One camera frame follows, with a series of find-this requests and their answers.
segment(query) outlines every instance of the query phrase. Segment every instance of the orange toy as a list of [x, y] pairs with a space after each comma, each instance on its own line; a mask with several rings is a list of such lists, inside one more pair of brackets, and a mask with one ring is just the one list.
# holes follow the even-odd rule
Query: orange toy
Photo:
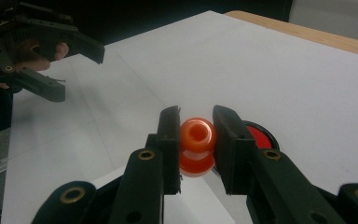
[[202, 118], [185, 121], [181, 127], [181, 173], [195, 177], [211, 170], [215, 143], [216, 130], [210, 121]]

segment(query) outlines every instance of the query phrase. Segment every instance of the wooden surface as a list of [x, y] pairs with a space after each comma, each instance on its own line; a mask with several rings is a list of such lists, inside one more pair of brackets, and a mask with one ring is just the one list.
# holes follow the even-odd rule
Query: wooden surface
[[324, 44], [337, 49], [344, 49], [358, 54], [358, 40], [356, 39], [348, 38], [342, 35], [333, 35], [327, 32], [310, 29], [284, 21], [276, 21], [243, 11], [230, 11], [226, 13], [226, 15], [286, 33], [288, 35], [294, 35], [316, 43]]

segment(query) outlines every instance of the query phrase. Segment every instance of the human hand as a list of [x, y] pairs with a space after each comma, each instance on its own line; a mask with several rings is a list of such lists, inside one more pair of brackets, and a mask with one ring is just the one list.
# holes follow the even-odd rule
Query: human hand
[[[18, 62], [15, 64], [15, 68], [17, 70], [20, 70], [23, 67], [35, 71], [43, 71], [50, 68], [50, 61], [34, 52], [34, 49], [37, 47], [39, 47], [39, 43], [35, 39], [25, 40], [16, 47], [16, 58]], [[69, 47], [65, 43], [59, 43], [55, 50], [54, 57], [59, 61], [69, 52]], [[7, 89], [8, 85], [6, 83], [0, 83], [0, 88]]]

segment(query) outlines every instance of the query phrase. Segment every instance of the wall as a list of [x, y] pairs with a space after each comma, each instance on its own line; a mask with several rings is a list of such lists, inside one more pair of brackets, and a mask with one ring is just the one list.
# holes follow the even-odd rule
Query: wall
[[358, 0], [295, 0], [289, 21], [358, 39]]

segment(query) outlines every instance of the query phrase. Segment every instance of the red object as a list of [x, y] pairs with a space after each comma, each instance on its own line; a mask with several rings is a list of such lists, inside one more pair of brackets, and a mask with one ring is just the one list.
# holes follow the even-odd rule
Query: red object
[[257, 128], [246, 126], [251, 134], [255, 138], [255, 144], [258, 148], [272, 148], [272, 144], [269, 141], [269, 138]]
[[183, 175], [200, 176], [214, 166], [216, 130], [210, 121], [188, 119], [181, 127], [180, 170]]

